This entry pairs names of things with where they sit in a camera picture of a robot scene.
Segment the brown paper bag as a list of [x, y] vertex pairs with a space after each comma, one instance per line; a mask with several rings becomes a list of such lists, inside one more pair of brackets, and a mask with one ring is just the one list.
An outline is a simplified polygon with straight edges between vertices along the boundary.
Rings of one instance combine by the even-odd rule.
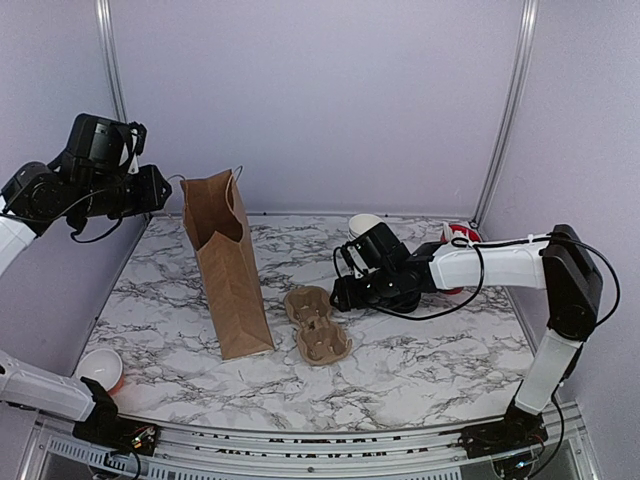
[[182, 220], [195, 251], [224, 360], [274, 349], [245, 206], [230, 169], [180, 181]]

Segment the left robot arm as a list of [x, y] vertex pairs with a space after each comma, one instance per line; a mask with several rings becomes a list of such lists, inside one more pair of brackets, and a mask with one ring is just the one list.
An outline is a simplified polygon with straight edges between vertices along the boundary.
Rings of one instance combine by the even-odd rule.
[[1, 190], [1, 398], [71, 421], [76, 437], [126, 443], [108, 386], [62, 364], [78, 356], [145, 214], [171, 188], [139, 165], [144, 125], [82, 113], [52, 161], [21, 166]]

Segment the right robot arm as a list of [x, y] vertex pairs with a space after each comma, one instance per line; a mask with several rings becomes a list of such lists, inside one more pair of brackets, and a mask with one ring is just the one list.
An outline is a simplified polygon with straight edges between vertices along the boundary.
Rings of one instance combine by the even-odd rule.
[[461, 430], [459, 443], [469, 458], [533, 446], [547, 440], [543, 411], [572, 373], [583, 345], [605, 319], [599, 308], [603, 278], [599, 257], [574, 229], [501, 242], [477, 242], [464, 235], [426, 242], [411, 251], [391, 228], [378, 222], [334, 249], [344, 262], [330, 295], [341, 312], [372, 309], [409, 321], [426, 294], [470, 288], [514, 287], [545, 293], [549, 314], [533, 363], [501, 419]]

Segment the cardboard cup carrier tray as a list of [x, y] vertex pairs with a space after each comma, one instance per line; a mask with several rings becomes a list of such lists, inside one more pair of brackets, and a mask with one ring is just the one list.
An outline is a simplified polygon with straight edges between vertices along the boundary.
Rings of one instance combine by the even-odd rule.
[[321, 287], [291, 290], [284, 298], [288, 318], [296, 325], [296, 344], [302, 358], [311, 366], [325, 366], [346, 358], [353, 342], [331, 320], [329, 294]]

